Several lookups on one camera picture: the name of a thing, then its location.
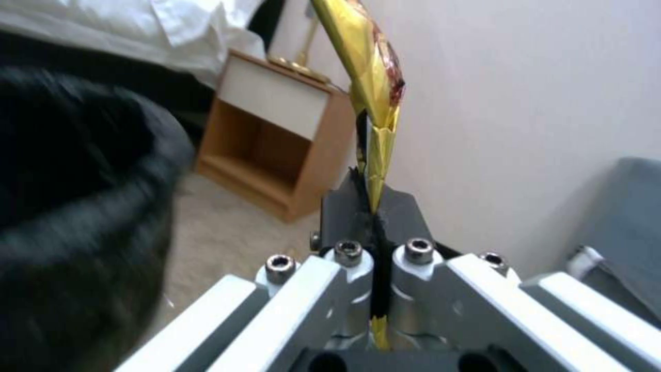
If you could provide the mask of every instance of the foil wrapper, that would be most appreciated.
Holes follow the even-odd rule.
[[[358,129],[358,170],[364,174],[369,207],[376,212],[395,144],[404,79],[397,55],[358,0],[311,0],[351,78],[356,113],[368,117]]]

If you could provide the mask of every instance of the wooden nightstand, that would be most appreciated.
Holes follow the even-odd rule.
[[[285,221],[317,210],[353,146],[344,92],[232,51],[196,170]]]

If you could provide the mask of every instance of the gold lamp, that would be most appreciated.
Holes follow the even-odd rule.
[[[289,61],[282,57],[269,56],[268,61],[272,64],[276,64],[280,67],[286,68],[287,70],[292,70],[295,73],[299,73],[303,76],[307,76],[311,79],[317,80],[321,83],[327,84],[331,82],[327,76],[315,72],[307,67],[307,56],[310,53],[310,47],[312,46],[312,40],[315,37],[317,28],[319,27],[319,18],[315,14],[311,4],[308,4],[305,10],[306,17],[310,18],[310,26],[305,35],[305,43],[303,47],[296,55],[296,61]]]

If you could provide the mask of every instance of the white bedsheet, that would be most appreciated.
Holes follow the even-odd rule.
[[[263,0],[1,0],[0,29],[192,73],[215,87],[233,48],[264,58],[245,27]]]

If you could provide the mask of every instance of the beige carpet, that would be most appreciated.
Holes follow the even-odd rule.
[[[174,240],[162,304],[148,340],[226,274],[253,280],[264,260],[309,252],[309,233],[319,214],[285,224],[262,209],[196,174],[176,194]]]

